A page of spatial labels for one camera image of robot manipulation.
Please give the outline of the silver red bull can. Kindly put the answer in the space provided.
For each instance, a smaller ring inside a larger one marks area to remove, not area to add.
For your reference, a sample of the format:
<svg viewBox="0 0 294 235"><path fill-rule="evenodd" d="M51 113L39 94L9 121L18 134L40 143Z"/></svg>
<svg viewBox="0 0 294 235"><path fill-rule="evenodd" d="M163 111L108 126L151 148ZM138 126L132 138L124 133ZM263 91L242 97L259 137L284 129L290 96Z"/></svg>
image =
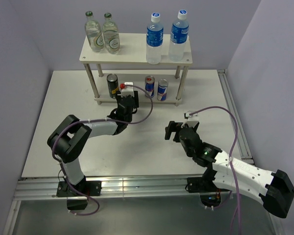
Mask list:
<svg viewBox="0 0 294 235"><path fill-rule="evenodd" d="M145 91L153 98L154 97L155 78L151 75L145 77Z"/></svg>

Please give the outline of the blue red bull can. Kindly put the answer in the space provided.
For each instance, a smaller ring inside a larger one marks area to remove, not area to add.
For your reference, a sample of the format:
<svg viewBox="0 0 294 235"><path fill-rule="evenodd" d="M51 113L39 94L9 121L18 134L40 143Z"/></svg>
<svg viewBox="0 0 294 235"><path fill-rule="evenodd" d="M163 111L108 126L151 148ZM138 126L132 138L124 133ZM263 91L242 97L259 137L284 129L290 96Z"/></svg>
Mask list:
<svg viewBox="0 0 294 235"><path fill-rule="evenodd" d="M157 88L157 99L159 101L165 101L167 98L167 89L168 89L168 81L166 79L160 79L158 81L158 88Z"/></svg>

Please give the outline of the black gold can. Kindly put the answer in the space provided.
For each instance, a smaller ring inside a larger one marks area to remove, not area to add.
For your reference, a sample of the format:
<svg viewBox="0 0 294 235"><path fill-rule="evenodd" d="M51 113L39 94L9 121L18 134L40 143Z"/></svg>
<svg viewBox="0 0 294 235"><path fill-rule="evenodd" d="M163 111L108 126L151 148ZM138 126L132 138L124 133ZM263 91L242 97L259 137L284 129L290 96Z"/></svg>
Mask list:
<svg viewBox="0 0 294 235"><path fill-rule="evenodd" d="M106 80L108 85L109 96L115 99L117 91L119 90L118 77L116 74L110 73L107 75Z"/></svg>

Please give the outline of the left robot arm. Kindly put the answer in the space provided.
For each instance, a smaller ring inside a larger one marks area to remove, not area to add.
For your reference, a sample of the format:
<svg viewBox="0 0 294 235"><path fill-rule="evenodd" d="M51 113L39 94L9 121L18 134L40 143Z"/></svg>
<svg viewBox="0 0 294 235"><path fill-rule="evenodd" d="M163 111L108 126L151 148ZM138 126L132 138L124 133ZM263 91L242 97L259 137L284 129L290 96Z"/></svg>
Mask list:
<svg viewBox="0 0 294 235"><path fill-rule="evenodd" d="M86 180L78 157L88 139L118 135L132 122L132 116L139 107L138 92L117 92L116 101L117 108L111 111L107 120L82 122L76 116L68 115L48 138L47 145L51 148L54 158L64 168L65 176L69 178L68 182L59 182L57 197L100 195L101 182Z"/></svg>

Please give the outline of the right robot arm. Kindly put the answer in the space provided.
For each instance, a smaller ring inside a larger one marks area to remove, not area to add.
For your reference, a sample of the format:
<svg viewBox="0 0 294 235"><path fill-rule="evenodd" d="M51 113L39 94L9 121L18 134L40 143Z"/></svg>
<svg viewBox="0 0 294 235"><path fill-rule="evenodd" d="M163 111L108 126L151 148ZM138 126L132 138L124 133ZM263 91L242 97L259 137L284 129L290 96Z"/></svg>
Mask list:
<svg viewBox="0 0 294 235"><path fill-rule="evenodd" d="M259 202L269 213L286 218L294 199L294 186L282 170L272 172L233 158L220 148L203 142L196 132L198 122L192 125L170 121L165 128L165 139L174 134L197 165L205 168L199 177L187 178L189 193L218 190L238 192Z"/></svg>

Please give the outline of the plastic water bottle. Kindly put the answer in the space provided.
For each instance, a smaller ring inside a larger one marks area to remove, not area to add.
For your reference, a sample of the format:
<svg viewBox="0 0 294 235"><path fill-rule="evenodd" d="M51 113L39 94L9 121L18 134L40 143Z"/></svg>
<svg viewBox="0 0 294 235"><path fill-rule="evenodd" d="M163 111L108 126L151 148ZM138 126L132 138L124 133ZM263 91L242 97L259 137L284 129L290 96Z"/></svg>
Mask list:
<svg viewBox="0 0 294 235"><path fill-rule="evenodd" d="M189 23L187 21L187 11L178 11L176 20L171 27L171 37L169 45L169 58L172 61L181 61L184 55L185 44L188 37Z"/></svg>
<svg viewBox="0 0 294 235"><path fill-rule="evenodd" d="M159 64L162 57L164 27L160 22L160 13L153 12L146 33L146 61L151 65Z"/></svg>

